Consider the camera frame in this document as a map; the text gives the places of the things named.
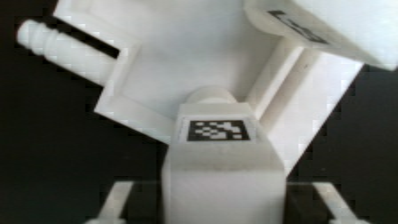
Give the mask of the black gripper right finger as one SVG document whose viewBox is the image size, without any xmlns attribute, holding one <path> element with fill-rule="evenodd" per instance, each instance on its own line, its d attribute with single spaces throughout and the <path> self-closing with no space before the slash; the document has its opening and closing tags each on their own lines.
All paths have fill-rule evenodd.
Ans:
<svg viewBox="0 0 398 224">
<path fill-rule="evenodd" d="M 313 187 L 316 189 L 322 201 L 332 214 L 329 224 L 371 224 L 363 220 L 348 207 L 343 196 L 331 182 L 315 182 Z"/>
</svg>

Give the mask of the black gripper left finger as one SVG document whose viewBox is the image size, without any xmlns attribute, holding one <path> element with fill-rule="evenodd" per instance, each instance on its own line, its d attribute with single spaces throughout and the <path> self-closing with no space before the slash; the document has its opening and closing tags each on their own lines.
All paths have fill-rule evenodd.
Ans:
<svg viewBox="0 0 398 224">
<path fill-rule="evenodd" d="M 126 224 L 121 214 L 133 185 L 135 183 L 132 181 L 117 181 L 114 183 L 98 217 L 92 218 L 84 224 Z"/>
</svg>

